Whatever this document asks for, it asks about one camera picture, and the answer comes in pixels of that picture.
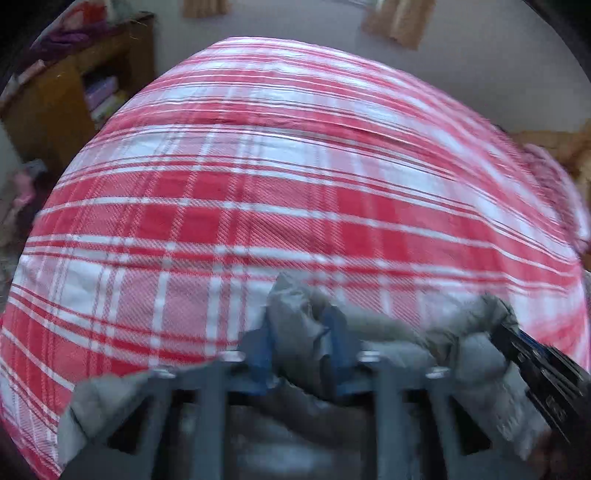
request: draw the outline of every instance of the pink cloth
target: pink cloth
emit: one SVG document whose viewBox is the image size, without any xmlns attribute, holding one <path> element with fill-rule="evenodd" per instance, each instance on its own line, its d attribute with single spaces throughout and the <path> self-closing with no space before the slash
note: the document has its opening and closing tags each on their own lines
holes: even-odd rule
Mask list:
<svg viewBox="0 0 591 480">
<path fill-rule="evenodd" d="M 374 61 L 211 46 L 113 116 L 38 214 L 0 333 L 7 429 L 56 478 L 76 382 L 234 347 L 280 271 L 417 326 L 496 294 L 587 367 L 579 258 L 523 156 Z"/>
</svg>

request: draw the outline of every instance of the plaid blanket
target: plaid blanket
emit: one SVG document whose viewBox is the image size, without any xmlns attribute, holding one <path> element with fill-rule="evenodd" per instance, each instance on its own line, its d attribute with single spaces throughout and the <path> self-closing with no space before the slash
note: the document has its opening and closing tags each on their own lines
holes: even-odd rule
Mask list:
<svg viewBox="0 0 591 480">
<path fill-rule="evenodd" d="M 6 428 L 55 478 L 76 382 L 235 346 L 280 271 L 416 326 L 496 294 L 587 367 L 582 268 L 522 155 L 379 63 L 211 46 L 131 99 L 38 215 L 0 336 Z"/>
</svg>

